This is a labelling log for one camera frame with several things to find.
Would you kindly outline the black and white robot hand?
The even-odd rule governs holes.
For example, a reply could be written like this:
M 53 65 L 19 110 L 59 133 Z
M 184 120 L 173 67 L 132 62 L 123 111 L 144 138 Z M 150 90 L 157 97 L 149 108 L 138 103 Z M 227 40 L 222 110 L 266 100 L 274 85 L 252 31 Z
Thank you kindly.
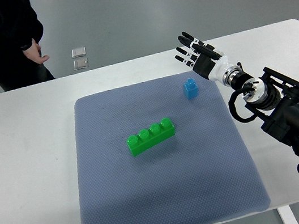
M 207 80 L 225 82 L 225 75 L 234 66 L 227 56 L 185 31 L 178 39 L 188 50 L 177 47 L 176 50 L 181 55 L 176 55 L 176 60 L 192 68 L 195 73 Z

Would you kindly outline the bystander bare hand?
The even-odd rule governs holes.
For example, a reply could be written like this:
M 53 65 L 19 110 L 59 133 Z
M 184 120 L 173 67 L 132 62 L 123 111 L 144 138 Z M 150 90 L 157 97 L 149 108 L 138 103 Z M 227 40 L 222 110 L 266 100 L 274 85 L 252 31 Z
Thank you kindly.
M 43 64 L 46 62 L 50 57 L 49 55 L 42 55 L 41 54 L 41 47 L 35 41 L 32 41 L 32 45 L 27 50 L 24 50 L 24 55 L 30 59 L 31 61 L 37 64 Z

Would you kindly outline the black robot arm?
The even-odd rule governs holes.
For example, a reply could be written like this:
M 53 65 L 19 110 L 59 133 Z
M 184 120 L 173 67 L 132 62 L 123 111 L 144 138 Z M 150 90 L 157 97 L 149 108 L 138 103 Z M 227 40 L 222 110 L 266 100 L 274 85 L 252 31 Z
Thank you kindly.
M 247 123 L 260 118 L 264 132 L 299 156 L 298 81 L 267 67 L 254 78 L 237 65 L 225 72 L 224 83 L 234 89 L 228 104 L 235 120 Z

